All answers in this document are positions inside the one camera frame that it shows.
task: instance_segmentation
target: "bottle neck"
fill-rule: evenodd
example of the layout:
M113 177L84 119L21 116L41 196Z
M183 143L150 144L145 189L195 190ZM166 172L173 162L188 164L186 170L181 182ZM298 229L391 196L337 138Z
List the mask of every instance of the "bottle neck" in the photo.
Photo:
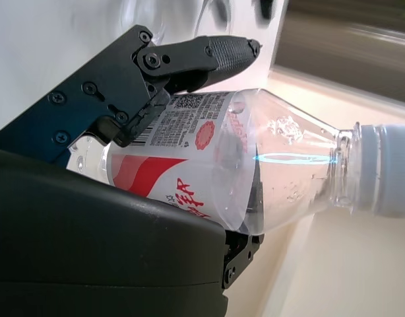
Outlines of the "bottle neck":
M352 211L359 192L361 161L359 124L353 130L340 130L331 153L331 200L334 206Z

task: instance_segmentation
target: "red circular logo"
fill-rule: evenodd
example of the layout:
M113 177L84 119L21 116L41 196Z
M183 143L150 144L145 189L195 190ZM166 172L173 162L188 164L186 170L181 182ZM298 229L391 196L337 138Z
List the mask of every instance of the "red circular logo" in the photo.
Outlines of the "red circular logo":
M211 139L214 135L214 125L213 121L208 121L204 123L197 132L197 137L195 138L195 145L197 150L203 150L210 144Z

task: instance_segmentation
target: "barcode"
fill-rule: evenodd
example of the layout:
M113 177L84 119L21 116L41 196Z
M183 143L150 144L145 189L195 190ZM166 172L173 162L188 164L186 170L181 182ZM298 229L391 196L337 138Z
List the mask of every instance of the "barcode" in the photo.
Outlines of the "barcode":
M145 143L147 142L148 138L150 137L151 131L154 129L157 123L157 119L155 119L153 122L151 122L148 127L134 140L131 142L131 144L134 147L143 147L145 146Z

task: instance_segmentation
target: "screw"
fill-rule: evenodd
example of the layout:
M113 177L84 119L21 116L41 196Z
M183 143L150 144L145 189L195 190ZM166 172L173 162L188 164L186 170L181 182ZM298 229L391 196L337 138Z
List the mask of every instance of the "screw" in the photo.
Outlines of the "screw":
M233 269L228 269L226 271L226 283L232 282L232 278L234 277L234 275L235 275L235 271Z
M97 93L97 86L94 83L83 83L82 91L85 94L89 94L90 96L92 96L93 94Z
M149 53L145 55L145 63L148 68L156 69L160 67L160 58L155 53Z
M49 94L47 99L52 103L52 104L58 104L62 105L66 102L65 95L62 92L59 91L53 91Z
M144 43L149 43L149 41L151 41L150 34L148 34L147 32L144 32L144 31L139 32L139 38Z
M116 121L124 124L128 121L128 115L125 112L118 112L116 113Z
M69 134L66 131L58 131L53 136L53 142L56 142L60 145L66 144L69 142Z
M206 46L206 48L205 48L205 54L207 54L207 55L210 56L210 57L213 56L213 50L211 49L210 46Z

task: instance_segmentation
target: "metal bracket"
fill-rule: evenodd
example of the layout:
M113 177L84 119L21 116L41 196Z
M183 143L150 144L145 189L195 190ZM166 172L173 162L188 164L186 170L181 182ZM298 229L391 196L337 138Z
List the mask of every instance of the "metal bracket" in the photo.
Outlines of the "metal bracket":
M253 256L263 243L264 235L247 236L226 231L226 254L224 256L223 285L228 289L253 261Z

